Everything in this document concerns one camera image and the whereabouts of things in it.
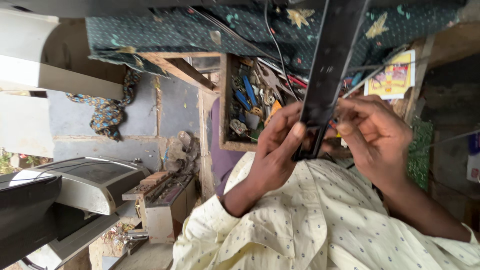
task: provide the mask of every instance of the patterned fabric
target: patterned fabric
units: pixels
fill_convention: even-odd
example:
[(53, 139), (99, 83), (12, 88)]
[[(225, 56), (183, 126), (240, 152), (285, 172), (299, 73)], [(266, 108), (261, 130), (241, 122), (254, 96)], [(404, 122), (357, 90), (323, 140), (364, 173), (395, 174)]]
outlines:
[(122, 100), (97, 98), (72, 93), (66, 93), (66, 95), (67, 98), (73, 102), (86, 103), (95, 107), (90, 127), (95, 130), (96, 134), (105, 135), (108, 138), (119, 142), (120, 132), (118, 130), (118, 125), (123, 122), (123, 108), (133, 100), (133, 87), (139, 80), (140, 74), (134, 70), (127, 71), (125, 79), (123, 80), (123, 93), (125, 96)]
[[(245, 179), (254, 155), (233, 168), (225, 193)], [(387, 215), (371, 183), (329, 161), (300, 161), (240, 219), (216, 196), (194, 209), (172, 269), (479, 269), (470, 232), (470, 243), (422, 235)]]
[[(371, 8), (365, 14), (350, 66), (379, 63), (392, 48), (454, 25), (460, 4), (430, 1)], [(207, 7), (220, 21), (257, 47), (278, 57), (264, 21), (263, 4)], [(189, 8), (153, 9), (152, 16), (86, 19), (90, 58), (126, 63), (139, 71), (166, 75), (137, 52), (219, 51), (258, 56)], [(322, 10), (271, 9), (269, 20), (288, 67), (308, 74), (318, 39)]]

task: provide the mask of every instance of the finger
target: finger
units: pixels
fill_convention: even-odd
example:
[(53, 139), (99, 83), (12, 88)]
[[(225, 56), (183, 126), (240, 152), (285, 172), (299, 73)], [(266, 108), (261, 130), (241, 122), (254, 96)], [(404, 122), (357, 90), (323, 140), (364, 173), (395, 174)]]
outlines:
[(300, 112), (302, 108), (301, 102), (295, 102), (288, 106), (279, 109), (272, 117), (267, 128), (274, 132), (279, 132), (284, 128), (292, 128), (293, 125), (300, 119)]
[(277, 158), (280, 159), (290, 159), (302, 143), (306, 133), (307, 126), (302, 122), (297, 122), (292, 127), (280, 147), (273, 151), (272, 154), (276, 155)]
[(320, 149), (323, 151), (323, 152), (332, 152), (335, 148), (333, 147), (333, 145), (330, 144), (330, 142), (328, 140), (324, 140), (322, 142), (322, 146), (320, 147)]
[(365, 101), (358, 98), (339, 100), (339, 108), (364, 113), (379, 127), (400, 130), (403, 122), (392, 111), (378, 101)]
[(351, 122), (345, 121), (340, 123), (336, 128), (348, 144), (350, 151), (352, 151), (353, 158), (362, 159), (366, 157), (369, 146), (365, 137), (356, 126)]
[(368, 95), (368, 96), (361, 96), (357, 98), (365, 101), (377, 101), (377, 102), (380, 102), (380, 104), (382, 104), (388, 110), (393, 110), (392, 105), (390, 105), (390, 103), (388, 103), (386, 100), (383, 100), (379, 95)]
[(284, 117), (293, 116), (301, 112), (302, 106), (303, 106), (303, 103), (300, 101), (297, 101), (279, 109), (278, 111), (276, 111), (275, 115), (278, 114)]
[(327, 129), (327, 131), (325, 132), (325, 136), (324, 136), (324, 139), (329, 139), (329, 138), (336, 138), (336, 135), (337, 135), (338, 131), (334, 128), (329, 128)]

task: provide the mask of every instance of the polka dot shirt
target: polka dot shirt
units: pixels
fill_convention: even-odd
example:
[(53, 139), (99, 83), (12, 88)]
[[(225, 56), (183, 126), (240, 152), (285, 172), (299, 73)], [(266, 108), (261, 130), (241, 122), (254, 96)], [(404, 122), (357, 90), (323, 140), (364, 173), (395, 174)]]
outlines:
[[(233, 168), (225, 193), (254, 155)], [(473, 233), (470, 243), (422, 235), (388, 216), (368, 180), (325, 160), (298, 162), (241, 218), (211, 197), (185, 221), (173, 257), (172, 269), (480, 269)]]

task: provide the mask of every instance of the metal bracket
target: metal bracket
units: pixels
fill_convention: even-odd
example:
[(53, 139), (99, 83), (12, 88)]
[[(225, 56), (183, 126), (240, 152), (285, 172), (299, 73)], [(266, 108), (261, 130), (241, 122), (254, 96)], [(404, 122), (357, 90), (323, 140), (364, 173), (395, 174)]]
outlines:
[(292, 157), (294, 161), (317, 158), (368, 2), (369, 0), (325, 2), (323, 23), (300, 115), (300, 121), (307, 125), (307, 130), (314, 131), (314, 139), (309, 150), (303, 150), (300, 145)]

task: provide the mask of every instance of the black electronic device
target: black electronic device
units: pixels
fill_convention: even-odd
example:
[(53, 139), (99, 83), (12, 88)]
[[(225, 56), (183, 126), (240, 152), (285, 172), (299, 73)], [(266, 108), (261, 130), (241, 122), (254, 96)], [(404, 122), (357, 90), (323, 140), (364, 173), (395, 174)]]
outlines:
[(316, 159), (318, 156), (368, 2), (328, 0), (325, 3), (323, 23), (300, 115), (300, 121), (307, 125), (307, 131), (313, 132), (314, 138), (310, 149), (302, 149), (300, 145), (293, 156), (294, 161)]
[(61, 176), (0, 189), (0, 269), (57, 238), (52, 204)]

